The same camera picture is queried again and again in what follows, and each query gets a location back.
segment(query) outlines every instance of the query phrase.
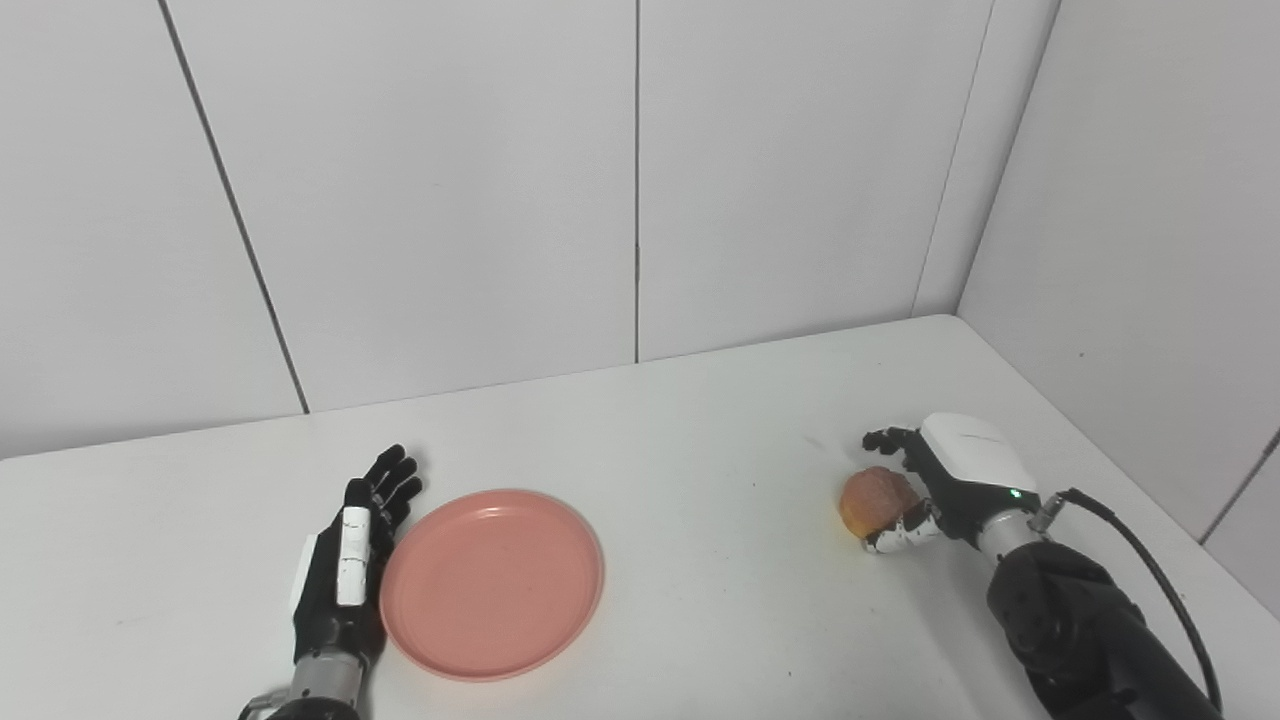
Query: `white wall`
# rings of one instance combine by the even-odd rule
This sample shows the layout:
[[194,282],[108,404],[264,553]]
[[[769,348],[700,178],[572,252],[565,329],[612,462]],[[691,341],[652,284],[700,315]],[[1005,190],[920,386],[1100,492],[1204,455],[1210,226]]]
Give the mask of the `white wall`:
[[154,3],[0,4],[0,457],[297,413]]
[[925,306],[954,309],[1052,3],[1012,6],[645,0],[641,357],[909,316],[945,186]]
[[631,0],[170,0],[312,409],[630,363]]
[[1064,3],[960,305],[1193,536],[1280,427],[1277,36]]
[[[1051,6],[172,1],[316,409],[954,305]],[[297,411],[160,5],[63,8],[0,15],[0,455]]]
[[1280,457],[1272,455],[1204,543],[1271,614],[1280,618]]

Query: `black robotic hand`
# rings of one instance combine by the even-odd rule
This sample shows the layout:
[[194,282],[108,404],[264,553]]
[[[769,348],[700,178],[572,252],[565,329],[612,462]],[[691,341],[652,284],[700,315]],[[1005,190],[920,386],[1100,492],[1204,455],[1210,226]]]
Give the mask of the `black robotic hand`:
[[402,446],[387,448],[347,483],[342,510],[316,536],[293,611],[293,682],[276,720],[358,717],[361,682],[387,644],[378,594],[396,530],[422,491],[416,471]]

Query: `white table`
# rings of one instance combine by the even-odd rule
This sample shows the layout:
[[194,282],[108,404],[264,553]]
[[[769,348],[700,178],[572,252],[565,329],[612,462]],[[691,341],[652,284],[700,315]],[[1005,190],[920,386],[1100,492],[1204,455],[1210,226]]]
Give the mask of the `white table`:
[[[0,462],[6,717],[229,720],[288,680],[306,533],[401,441],[413,516],[480,489],[554,495],[595,528],[604,596],[526,675],[465,684],[388,647],[374,720],[1042,717],[983,601],[989,569],[937,542],[864,555],[835,500],[882,462],[861,434],[955,410],[1000,425],[1042,489],[1110,503],[1185,594],[1228,715],[1280,708],[1280,621],[963,322],[924,318],[636,366]],[[1192,676],[1129,547],[1068,509]]]

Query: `pink plate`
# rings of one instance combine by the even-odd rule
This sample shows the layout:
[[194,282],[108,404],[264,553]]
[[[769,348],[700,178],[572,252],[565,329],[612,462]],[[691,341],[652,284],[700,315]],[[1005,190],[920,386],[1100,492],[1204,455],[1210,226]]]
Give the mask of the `pink plate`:
[[396,547],[383,624],[431,673],[499,680],[568,647],[603,580],[600,546],[576,512],[534,492],[480,492],[438,507]]

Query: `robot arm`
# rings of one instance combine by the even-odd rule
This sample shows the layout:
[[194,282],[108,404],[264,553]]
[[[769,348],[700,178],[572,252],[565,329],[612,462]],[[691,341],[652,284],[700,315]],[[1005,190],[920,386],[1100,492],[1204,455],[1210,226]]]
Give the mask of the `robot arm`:
[[310,557],[303,557],[293,682],[288,691],[250,701],[241,720],[276,706],[274,720],[360,720],[361,683],[387,643],[378,609],[383,570],[408,502],[422,491],[416,471],[417,462],[394,445],[364,478],[347,483],[342,509],[308,541]]
[[[1000,430],[965,415],[940,413],[918,430],[872,432],[863,446],[884,455],[901,450],[904,466],[919,474],[932,496],[938,529],[995,565],[987,606],[1051,717],[1221,719],[1212,666],[1185,611],[1179,615],[1201,655],[1211,697],[1100,564],[1044,534],[1064,501],[1101,503],[1068,491],[1042,506],[1033,478]],[[1117,520],[1112,524],[1137,543],[1167,594],[1167,579],[1146,548]],[[1171,600],[1179,607],[1176,596]]]

